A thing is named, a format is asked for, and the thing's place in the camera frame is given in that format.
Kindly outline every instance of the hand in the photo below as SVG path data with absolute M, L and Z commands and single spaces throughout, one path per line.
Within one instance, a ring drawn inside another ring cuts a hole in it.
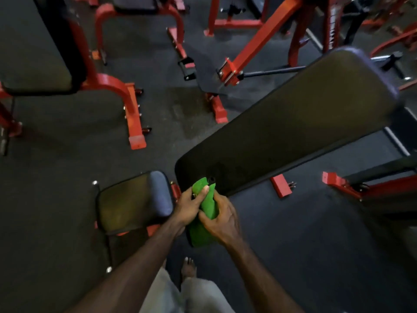
M 209 187 L 205 186 L 194 200 L 192 200 L 193 190 L 191 187 L 181 194 L 181 197 L 175 206 L 174 213 L 172 214 L 172 218 L 177 221 L 180 226 L 179 234 L 181 234 L 184 231 L 184 227 L 190 224 L 197 216 L 200 204 L 206 197 L 208 189 Z
M 218 216 L 211 220 L 203 211 L 200 211 L 199 219 L 210 234 L 222 245 L 228 247 L 242 239 L 239 218 L 229 199 L 218 194 L 216 190 L 214 190 L 214 200 L 217 202 Z

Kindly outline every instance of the light-colored pants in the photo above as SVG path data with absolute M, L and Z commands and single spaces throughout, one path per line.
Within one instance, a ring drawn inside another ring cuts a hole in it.
M 213 281 L 186 278 L 181 292 L 169 273 L 159 269 L 139 313 L 234 313 Z

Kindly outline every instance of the person's right hand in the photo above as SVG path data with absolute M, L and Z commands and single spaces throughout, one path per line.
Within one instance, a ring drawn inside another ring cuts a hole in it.
M 217 202 L 218 216 L 211 220 L 203 211 L 200 211 L 199 219 L 209 233 L 227 247 L 242 238 L 239 218 L 229 199 L 218 194 L 216 190 L 214 190 L 214 200 Z

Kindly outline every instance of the green cloth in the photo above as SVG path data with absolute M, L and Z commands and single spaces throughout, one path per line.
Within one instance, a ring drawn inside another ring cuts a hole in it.
M 193 194 L 198 195 L 204 186 L 208 185 L 207 178 L 201 178 L 193 184 Z M 201 203 L 200 209 L 207 215 L 209 219 L 215 219 L 218 216 L 217 203 L 214 200 L 214 188 L 216 184 L 211 184 L 206 198 Z M 193 247 L 204 246 L 215 241 L 214 237 L 201 224 L 197 217 L 187 226 L 187 234 L 189 241 Z

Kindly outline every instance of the black rubber floor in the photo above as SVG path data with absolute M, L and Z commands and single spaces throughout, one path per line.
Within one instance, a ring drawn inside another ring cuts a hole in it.
M 186 42 L 218 63 L 234 57 L 254 34 L 222 31 L 205 38 L 210 0 L 186 2 L 191 5 Z M 92 10 L 85 3 L 69 4 L 94 48 Z M 93 180 L 108 186 L 152 169 L 174 179 L 176 160 L 221 127 L 195 82 L 183 81 L 165 33 L 172 23 L 167 17 L 119 17 L 104 26 L 108 66 L 99 68 L 145 89 L 142 120 L 153 127 L 146 149 L 130 150 L 122 103 L 108 92 L 16 99 L 24 135 L 13 139 L 8 156 L 0 159 L 2 312 L 62 312 L 103 279 L 107 264 L 89 195 Z M 284 65 L 289 42 L 276 35 L 247 70 Z M 300 64 L 317 57 L 307 44 Z M 223 99 L 229 119 L 289 76 L 250 79 L 232 88 Z M 415 287 L 393 258 L 409 259 L 402 245 L 321 183 L 322 171 L 344 175 L 399 156 L 378 132 L 286 173 L 297 188 L 285 200 L 277 198 L 269 181 L 232 197 L 248 242 L 307 312 L 417 307 Z M 176 284 L 185 256 L 195 258 L 198 275 L 215 281 L 236 312 L 253 312 L 222 247 L 191 249 L 181 236 L 167 264 Z

